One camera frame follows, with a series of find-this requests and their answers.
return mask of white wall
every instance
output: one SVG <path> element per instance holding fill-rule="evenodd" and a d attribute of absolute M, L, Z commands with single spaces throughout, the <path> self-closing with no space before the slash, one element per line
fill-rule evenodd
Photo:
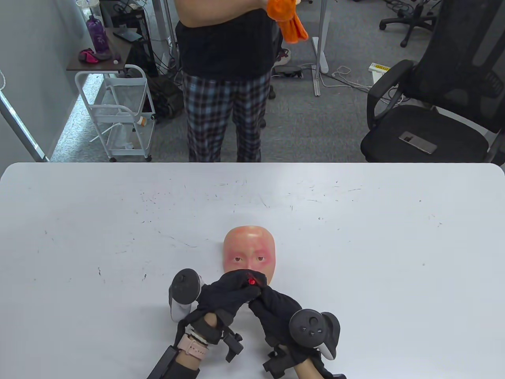
<path fill-rule="evenodd" d="M 0 176 L 15 162 L 33 162 L 7 121 L 0 115 Z"/>
<path fill-rule="evenodd" d="M 66 72 L 67 64 L 86 47 L 92 45 L 75 0 L 2 3 L 0 69 L 7 79 L 3 92 L 48 156 L 78 95 L 74 74 Z M 3 137 L 5 120 L 0 119 Z M 1 168 L 12 159 L 0 154 Z M 23 153 L 13 153 L 13 157 L 20 156 Z"/>

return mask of gloved hand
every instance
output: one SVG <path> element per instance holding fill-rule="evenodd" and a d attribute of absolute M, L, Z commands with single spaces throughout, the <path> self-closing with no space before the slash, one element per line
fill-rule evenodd
<path fill-rule="evenodd" d="M 259 297 L 249 303 L 249 308 L 260 319 L 265 337 L 274 337 L 279 344 L 286 346 L 295 365 L 310 358 L 324 378 L 333 378 L 333 374 L 324 368 L 321 353 L 317 349 L 300 346 L 291 337 L 289 321 L 301 310 L 295 299 L 267 286 Z"/>
<path fill-rule="evenodd" d="M 251 286 L 248 282 L 252 277 L 256 278 L 258 283 L 267 283 L 266 276 L 260 272 L 235 270 L 227 272 L 210 285 L 203 285 L 197 311 L 209 313 L 222 309 L 235 317 L 244 303 L 260 295 L 260 286 Z"/>

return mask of pink face mask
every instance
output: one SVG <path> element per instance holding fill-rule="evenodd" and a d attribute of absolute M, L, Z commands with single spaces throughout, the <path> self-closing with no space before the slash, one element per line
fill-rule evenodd
<path fill-rule="evenodd" d="M 225 272 L 249 269 L 265 274 L 268 283 L 275 271 L 275 242 L 260 226 L 240 226 L 228 232 L 223 244 Z"/>

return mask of orange cloth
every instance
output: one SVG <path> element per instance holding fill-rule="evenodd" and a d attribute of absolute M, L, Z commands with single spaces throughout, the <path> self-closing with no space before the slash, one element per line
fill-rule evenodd
<path fill-rule="evenodd" d="M 267 14 L 272 20 L 277 21 L 287 43 L 309 39 L 307 31 L 296 15 L 296 0 L 269 0 Z"/>

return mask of purple water bottle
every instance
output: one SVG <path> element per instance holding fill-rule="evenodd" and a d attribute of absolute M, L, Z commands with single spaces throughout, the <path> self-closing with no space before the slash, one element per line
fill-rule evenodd
<path fill-rule="evenodd" d="M 89 16 L 86 21 L 86 26 L 93 41 L 93 46 L 97 54 L 103 54 L 109 51 L 109 43 L 107 42 L 107 35 L 100 20 L 97 20 L 93 15 Z"/>

